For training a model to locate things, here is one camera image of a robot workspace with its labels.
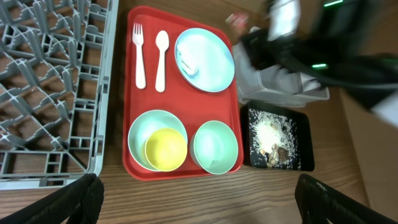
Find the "light green bowl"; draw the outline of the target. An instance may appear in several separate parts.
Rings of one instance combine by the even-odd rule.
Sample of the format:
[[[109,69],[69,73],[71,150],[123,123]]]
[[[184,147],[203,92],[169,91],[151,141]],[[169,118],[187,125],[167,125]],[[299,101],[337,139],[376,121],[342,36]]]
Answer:
[[[196,165],[210,174],[230,171],[238,154],[238,140],[232,129],[221,121],[202,124],[190,140],[190,155]]]

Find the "white plastic spoon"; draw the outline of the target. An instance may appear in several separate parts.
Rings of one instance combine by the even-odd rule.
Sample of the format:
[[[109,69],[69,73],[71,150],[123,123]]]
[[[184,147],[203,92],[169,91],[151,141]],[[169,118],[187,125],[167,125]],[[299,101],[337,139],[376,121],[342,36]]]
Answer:
[[[162,93],[165,91],[165,52],[169,48],[168,33],[164,30],[160,31],[157,34],[155,43],[159,49],[159,62],[155,81],[155,89]]]

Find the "clear plastic waste bin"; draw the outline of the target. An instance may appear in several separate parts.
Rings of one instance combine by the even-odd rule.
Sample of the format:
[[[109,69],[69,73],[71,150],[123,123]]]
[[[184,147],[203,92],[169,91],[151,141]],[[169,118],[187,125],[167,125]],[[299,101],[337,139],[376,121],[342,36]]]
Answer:
[[[236,88],[238,100],[245,104],[250,100],[265,101],[277,106],[304,107],[307,103],[328,100],[328,88],[322,88],[313,77],[288,71],[271,64],[256,69],[249,59],[247,42],[240,40],[233,46]]]

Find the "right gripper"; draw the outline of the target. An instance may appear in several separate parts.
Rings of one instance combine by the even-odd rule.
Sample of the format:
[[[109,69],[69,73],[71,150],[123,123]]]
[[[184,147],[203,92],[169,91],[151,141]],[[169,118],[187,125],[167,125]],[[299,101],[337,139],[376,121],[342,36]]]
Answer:
[[[297,55],[299,50],[303,50],[304,39],[296,37],[295,34],[278,37],[275,40],[268,40],[268,37],[267,29],[259,29],[239,38],[239,43],[243,45],[250,64],[256,70],[281,65],[294,72],[311,73],[310,64],[304,62],[305,57]]]

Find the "light blue round plate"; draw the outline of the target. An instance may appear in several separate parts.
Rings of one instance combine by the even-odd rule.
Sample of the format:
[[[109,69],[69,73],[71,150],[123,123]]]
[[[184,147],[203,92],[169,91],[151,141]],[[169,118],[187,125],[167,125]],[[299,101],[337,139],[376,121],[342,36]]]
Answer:
[[[196,75],[187,75],[182,68],[177,50],[185,44],[192,51],[197,63]],[[227,89],[234,78],[234,60],[227,45],[213,32],[202,28],[183,31],[175,42],[175,62],[182,77],[193,87],[210,93]]]

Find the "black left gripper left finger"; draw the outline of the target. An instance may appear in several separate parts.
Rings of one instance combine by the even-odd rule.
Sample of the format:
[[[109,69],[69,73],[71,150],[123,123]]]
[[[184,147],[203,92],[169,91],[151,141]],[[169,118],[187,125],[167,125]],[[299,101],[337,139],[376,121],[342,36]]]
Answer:
[[[73,183],[1,219],[4,224],[96,224],[104,202],[104,185],[96,174]]]

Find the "black rectangular waste tray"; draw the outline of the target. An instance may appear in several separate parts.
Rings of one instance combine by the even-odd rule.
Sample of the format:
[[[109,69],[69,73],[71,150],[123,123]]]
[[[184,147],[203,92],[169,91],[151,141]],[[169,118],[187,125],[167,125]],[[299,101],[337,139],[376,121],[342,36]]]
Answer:
[[[250,161],[249,152],[249,115],[250,108],[266,111],[278,115],[283,115],[293,119],[297,123],[297,137],[298,137],[298,151],[301,159],[300,171],[313,171],[315,168],[315,161],[313,156],[313,146],[310,132],[310,125],[307,116],[298,111],[287,108],[271,105],[258,100],[251,100],[240,109],[240,122],[242,129],[243,150],[244,150],[244,164],[254,167]]]

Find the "food scraps and rice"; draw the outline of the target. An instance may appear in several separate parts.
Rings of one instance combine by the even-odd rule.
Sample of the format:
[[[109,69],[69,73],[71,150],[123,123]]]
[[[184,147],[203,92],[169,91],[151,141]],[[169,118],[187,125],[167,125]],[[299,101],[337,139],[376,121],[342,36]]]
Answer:
[[[254,167],[301,169],[297,123],[293,119],[250,108],[249,152]]]

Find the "red snack wrapper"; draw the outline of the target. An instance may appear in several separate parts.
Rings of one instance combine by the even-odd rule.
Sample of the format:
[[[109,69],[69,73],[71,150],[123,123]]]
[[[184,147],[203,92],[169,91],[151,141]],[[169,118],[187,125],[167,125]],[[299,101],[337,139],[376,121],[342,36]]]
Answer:
[[[249,16],[245,12],[232,13],[225,22],[229,24],[236,32],[242,33],[246,29]]]

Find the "yellow plastic cup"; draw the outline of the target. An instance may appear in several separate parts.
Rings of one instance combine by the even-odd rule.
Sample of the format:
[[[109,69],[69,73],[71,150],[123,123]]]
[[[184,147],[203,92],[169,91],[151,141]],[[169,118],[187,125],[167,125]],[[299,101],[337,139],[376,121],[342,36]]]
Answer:
[[[155,131],[144,146],[147,162],[161,172],[178,169],[184,163],[187,153],[187,141],[180,132],[172,128]]]

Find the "red plastic serving tray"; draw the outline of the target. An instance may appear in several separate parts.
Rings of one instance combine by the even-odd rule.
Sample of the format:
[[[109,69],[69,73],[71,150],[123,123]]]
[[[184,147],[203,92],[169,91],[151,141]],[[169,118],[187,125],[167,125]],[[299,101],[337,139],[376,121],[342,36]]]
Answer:
[[[132,42],[132,29],[135,23],[142,24],[144,30],[143,55],[147,86],[143,90],[138,89],[135,84],[136,47]],[[127,145],[128,132],[133,121],[150,110],[165,110],[174,114],[183,123],[188,137],[192,137],[194,132],[209,120],[225,123],[234,131],[239,146],[237,161],[230,171],[236,172],[243,164],[243,140],[236,84],[230,84],[220,93],[197,90],[182,77],[175,63],[175,43],[178,36],[189,28],[206,29],[217,35],[228,48],[232,47],[228,36],[221,30],[153,7],[134,7],[127,16],[122,155],[124,168],[135,179],[168,180],[208,174],[196,165],[191,157],[187,157],[185,162],[172,172],[150,171],[134,160]],[[161,30],[168,33],[170,40],[170,47],[165,56],[166,89],[163,93],[155,90],[159,59],[155,38]]]

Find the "white tissue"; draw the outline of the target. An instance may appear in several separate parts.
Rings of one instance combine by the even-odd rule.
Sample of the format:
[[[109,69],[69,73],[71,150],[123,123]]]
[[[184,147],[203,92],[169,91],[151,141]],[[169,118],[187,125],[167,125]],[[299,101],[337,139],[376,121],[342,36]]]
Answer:
[[[178,44],[177,50],[180,56],[183,71],[190,76],[196,75],[198,68],[192,51],[185,44]]]

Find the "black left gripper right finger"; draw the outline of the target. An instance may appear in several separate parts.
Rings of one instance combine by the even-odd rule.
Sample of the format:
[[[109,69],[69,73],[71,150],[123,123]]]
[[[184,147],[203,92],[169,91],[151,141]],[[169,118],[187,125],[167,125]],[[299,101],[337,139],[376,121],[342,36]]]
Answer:
[[[300,174],[295,200],[303,224],[397,224],[308,174]]]

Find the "white plastic fork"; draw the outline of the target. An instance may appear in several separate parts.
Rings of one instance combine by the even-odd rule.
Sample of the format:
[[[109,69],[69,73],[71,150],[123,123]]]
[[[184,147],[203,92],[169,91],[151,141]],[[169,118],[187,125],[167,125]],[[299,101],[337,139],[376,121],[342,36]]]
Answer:
[[[146,75],[142,54],[144,33],[142,25],[139,23],[134,23],[133,25],[132,41],[136,46],[136,86],[138,87],[138,89],[144,89],[146,87]]]

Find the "light blue bowl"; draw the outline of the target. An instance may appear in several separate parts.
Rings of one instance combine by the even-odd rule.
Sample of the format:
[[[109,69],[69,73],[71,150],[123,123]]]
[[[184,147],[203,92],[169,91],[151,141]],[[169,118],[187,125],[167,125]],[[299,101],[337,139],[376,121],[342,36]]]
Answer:
[[[180,132],[188,146],[188,136],[183,123],[172,113],[164,110],[150,110],[142,113],[132,123],[128,132],[128,148],[134,160],[143,168],[155,170],[146,160],[144,146],[147,139],[157,130],[172,128]]]

